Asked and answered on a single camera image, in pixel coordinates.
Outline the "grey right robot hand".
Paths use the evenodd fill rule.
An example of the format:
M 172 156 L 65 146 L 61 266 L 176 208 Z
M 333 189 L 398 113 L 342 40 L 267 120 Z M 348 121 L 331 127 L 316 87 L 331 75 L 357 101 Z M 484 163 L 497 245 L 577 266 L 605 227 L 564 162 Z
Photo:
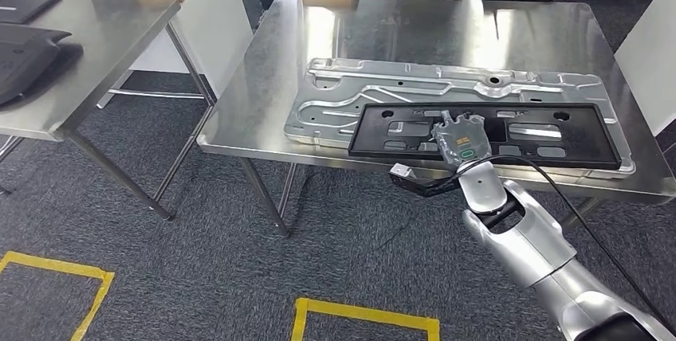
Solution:
M 440 116 L 442 122 L 433 126 L 431 134 L 452 168 L 492 155 L 483 116 L 465 113 L 453 118 L 448 110 L 440 111 Z

